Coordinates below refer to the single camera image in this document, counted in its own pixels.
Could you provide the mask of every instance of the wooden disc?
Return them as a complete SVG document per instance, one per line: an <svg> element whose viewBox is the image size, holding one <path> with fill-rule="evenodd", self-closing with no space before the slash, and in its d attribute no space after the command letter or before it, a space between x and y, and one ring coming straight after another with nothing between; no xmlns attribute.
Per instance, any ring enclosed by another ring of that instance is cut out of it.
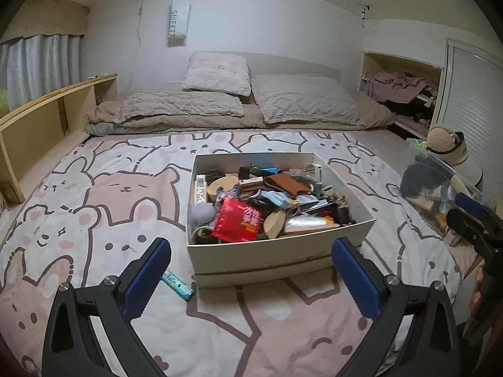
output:
<svg viewBox="0 0 503 377"><path fill-rule="evenodd" d="M216 181L213 181L212 184L210 184L206 190L208 197L210 197L211 201L215 201L215 198L217 197L217 190L219 187L222 187L224 191L229 191L234 187L236 184L238 184L239 180L235 176L225 176L222 178L219 178Z"/></svg>
<svg viewBox="0 0 503 377"><path fill-rule="evenodd" d="M285 210L282 209L277 209L268 215L263 222L263 231L267 235L267 238L277 238L278 234L283 229L283 225L285 225L285 217Z"/></svg>

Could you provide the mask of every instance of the human hand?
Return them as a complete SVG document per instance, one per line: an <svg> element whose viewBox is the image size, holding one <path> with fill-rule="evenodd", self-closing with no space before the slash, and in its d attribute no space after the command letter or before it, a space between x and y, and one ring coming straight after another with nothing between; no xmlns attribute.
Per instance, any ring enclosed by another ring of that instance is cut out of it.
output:
<svg viewBox="0 0 503 377"><path fill-rule="evenodd" d="M482 294L480 293L480 284L484 280L484 272L483 267L481 266L477 270L477 274L475 275L475 287L473 288L472 296L470 302L468 303L468 308L470 312L476 312L478 307L480 306L480 301L482 300Z"/></svg>

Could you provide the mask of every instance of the white door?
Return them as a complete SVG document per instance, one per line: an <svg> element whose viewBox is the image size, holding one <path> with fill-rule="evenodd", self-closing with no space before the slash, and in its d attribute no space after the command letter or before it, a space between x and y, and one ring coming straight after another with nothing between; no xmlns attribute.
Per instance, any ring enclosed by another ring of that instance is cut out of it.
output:
<svg viewBox="0 0 503 377"><path fill-rule="evenodd" d="M448 40L447 74L438 122L465 134L484 170L484 199L503 195L503 62Z"/></svg>

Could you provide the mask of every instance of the bedsheet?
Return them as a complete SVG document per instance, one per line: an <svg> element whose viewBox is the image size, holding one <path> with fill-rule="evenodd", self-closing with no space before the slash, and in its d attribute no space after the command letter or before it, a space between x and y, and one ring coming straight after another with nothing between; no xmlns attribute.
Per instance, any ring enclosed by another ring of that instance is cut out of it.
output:
<svg viewBox="0 0 503 377"><path fill-rule="evenodd" d="M347 133L212 132L136 139L93 138L65 156L21 209L0 251L0 333L14 356L40 375L47 318L58 285L98 284L120 274L155 237L167 238L169 269L193 274L185 212L196 154L316 152L373 211L362 246L383 273L405 283L446 284L459 267L446 245L399 195L400 176ZM402 322L391 364L410 319ZM100 322L112 370L124 375ZM167 375L334 376L371 326L332 269L242 287L202 289L185 303L162 282L132 321Z"/></svg>

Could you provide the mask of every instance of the wooden shelf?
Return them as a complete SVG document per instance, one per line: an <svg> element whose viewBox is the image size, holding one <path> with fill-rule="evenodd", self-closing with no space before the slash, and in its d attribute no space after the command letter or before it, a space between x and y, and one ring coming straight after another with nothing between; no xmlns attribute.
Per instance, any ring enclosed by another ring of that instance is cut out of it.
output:
<svg viewBox="0 0 503 377"><path fill-rule="evenodd" d="M413 128L410 128L409 126L403 124L402 122L398 122L397 120L395 120L395 125L397 125L398 127L400 127L402 129L408 131L409 133L413 134L418 139L426 140L426 136L424 134L421 134L421 133L415 131Z"/></svg>
<svg viewBox="0 0 503 377"><path fill-rule="evenodd" d="M116 78L117 74L107 74L66 86L0 119L0 190L7 202L26 200L34 189L31 171L39 161L50 166L50 172L64 154L84 141L88 136L85 114L96 106L95 87L98 92L116 93Z"/></svg>

